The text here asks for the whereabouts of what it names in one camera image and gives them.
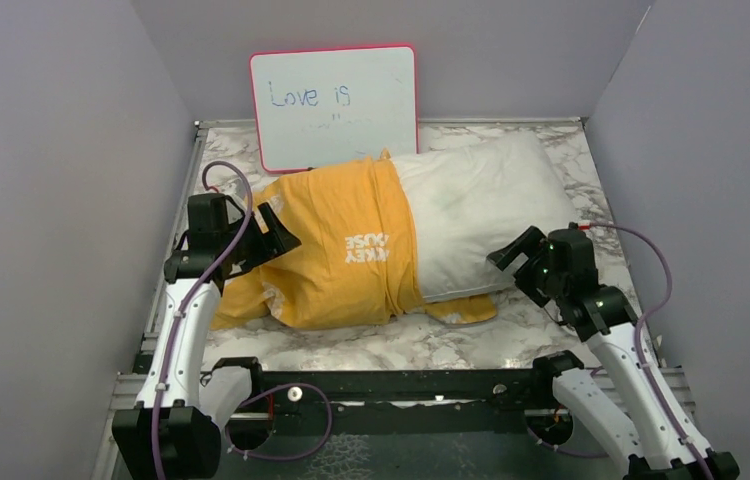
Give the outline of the white pillow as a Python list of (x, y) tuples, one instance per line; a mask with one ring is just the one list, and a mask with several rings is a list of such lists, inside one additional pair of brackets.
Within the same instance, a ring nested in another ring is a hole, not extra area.
[(531, 226), (543, 232), (578, 217), (538, 137), (508, 133), (482, 143), (395, 156), (414, 221), (417, 276), (426, 303), (507, 289), (487, 260)]

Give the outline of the blue yellow Mickey pillowcase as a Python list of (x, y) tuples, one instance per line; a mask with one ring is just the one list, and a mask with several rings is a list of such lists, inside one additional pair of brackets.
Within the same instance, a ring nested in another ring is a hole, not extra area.
[(301, 244), (227, 281), (212, 329), (265, 316), (309, 330), (387, 324), (407, 313), (446, 324), (495, 317), (487, 294), (424, 300), (413, 216), (389, 151), (283, 175), (252, 192)]

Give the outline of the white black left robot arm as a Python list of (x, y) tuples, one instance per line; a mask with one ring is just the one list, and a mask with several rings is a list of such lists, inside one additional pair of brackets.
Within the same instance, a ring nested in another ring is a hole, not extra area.
[(260, 406), (266, 387), (254, 360), (222, 360), (202, 374), (225, 283), (301, 244), (267, 202), (192, 195), (187, 220), (163, 266), (163, 319), (147, 378), (133, 405), (113, 417), (113, 438), (135, 479), (216, 474), (228, 418), (237, 407)]

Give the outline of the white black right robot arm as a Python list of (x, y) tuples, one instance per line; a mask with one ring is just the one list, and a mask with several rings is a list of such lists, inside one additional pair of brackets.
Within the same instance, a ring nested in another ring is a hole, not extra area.
[(738, 478), (734, 456), (713, 449), (672, 393), (644, 337), (648, 316), (636, 315), (619, 288), (600, 281), (586, 234), (592, 226), (572, 223), (548, 234), (530, 227), (487, 256), (537, 306), (555, 303), (619, 399), (609, 398), (570, 351), (534, 360), (530, 398), (566, 407), (624, 479)]

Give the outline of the pink framed whiteboard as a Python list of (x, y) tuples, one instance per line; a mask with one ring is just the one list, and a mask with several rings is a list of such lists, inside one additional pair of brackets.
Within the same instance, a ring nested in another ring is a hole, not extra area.
[(416, 51), (408, 44), (256, 53), (249, 73), (269, 173), (419, 151)]

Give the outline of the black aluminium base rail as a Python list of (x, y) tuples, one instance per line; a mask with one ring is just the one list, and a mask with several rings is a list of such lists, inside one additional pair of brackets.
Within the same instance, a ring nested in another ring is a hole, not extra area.
[(140, 377), (128, 390), (111, 431), (122, 452), (142, 458), (155, 446), (215, 455), (241, 438), (338, 433), (533, 432), (563, 444), (575, 422), (635, 449), (673, 431), (645, 385), (595, 375), (568, 354), (530, 369), (417, 371), (266, 372), (240, 358), (165, 382)]

